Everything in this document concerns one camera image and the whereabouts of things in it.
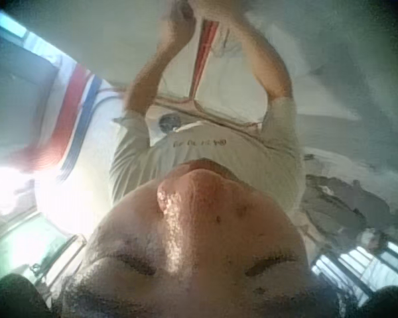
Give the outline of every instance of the person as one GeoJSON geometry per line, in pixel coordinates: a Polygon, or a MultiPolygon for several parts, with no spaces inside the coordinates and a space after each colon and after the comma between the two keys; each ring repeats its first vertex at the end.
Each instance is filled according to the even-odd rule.
{"type": "Polygon", "coordinates": [[[286,66],[236,1],[175,1],[125,98],[114,206],[63,287],[61,317],[336,317],[289,219],[304,183],[295,117],[286,66]],[[260,135],[200,122],[150,147],[145,115],[198,16],[241,43],[268,96],[260,135]]]}

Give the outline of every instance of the skin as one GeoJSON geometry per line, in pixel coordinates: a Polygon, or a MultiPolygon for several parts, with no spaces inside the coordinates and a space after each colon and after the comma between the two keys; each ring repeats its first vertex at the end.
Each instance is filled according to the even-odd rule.
{"type": "MultiPolygon", "coordinates": [[[[230,27],[269,102],[291,97],[283,61],[235,1],[190,4],[197,15],[230,27]]],[[[131,86],[125,110],[147,112],[162,73],[195,25],[185,1],[172,8],[157,53],[131,86]]],[[[318,285],[283,210],[210,160],[177,166],[128,193],[96,229],[75,281],[101,300],[129,300],[159,317],[258,317],[260,308],[318,285]]]]}

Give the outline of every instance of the hand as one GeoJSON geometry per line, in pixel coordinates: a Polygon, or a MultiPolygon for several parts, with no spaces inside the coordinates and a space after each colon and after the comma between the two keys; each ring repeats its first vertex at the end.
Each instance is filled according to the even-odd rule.
{"type": "Polygon", "coordinates": [[[205,19],[229,22],[241,16],[239,0],[188,0],[194,12],[205,19]]]}
{"type": "Polygon", "coordinates": [[[164,49],[180,51],[192,39],[195,28],[196,18],[187,0],[174,0],[163,23],[161,46],[164,49]]]}

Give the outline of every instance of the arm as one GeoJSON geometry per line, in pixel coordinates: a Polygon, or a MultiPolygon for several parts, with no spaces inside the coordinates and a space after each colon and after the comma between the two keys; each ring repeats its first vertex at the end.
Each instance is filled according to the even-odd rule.
{"type": "Polygon", "coordinates": [[[226,25],[241,42],[243,51],[269,101],[292,97],[292,83],[276,50],[243,16],[237,0],[190,0],[203,17],[226,25]]]}
{"type": "Polygon", "coordinates": [[[196,19],[190,5],[185,1],[175,2],[170,15],[164,21],[157,52],[137,75],[125,96],[124,110],[146,115],[155,100],[165,68],[190,42],[195,26],[196,19]]]}

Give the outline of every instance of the man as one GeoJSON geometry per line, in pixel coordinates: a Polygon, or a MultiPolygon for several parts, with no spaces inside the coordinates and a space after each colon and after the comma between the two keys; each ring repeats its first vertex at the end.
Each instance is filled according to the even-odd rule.
{"type": "Polygon", "coordinates": [[[177,1],[119,119],[115,204],[65,286],[63,317],[335,317],[288,215],[303,183],[286,67],[235,1],[177,1]],[[230,28],[268,96],[258,139],[199,123],[149,145],[145,114],[195,15],[230,28]]]}

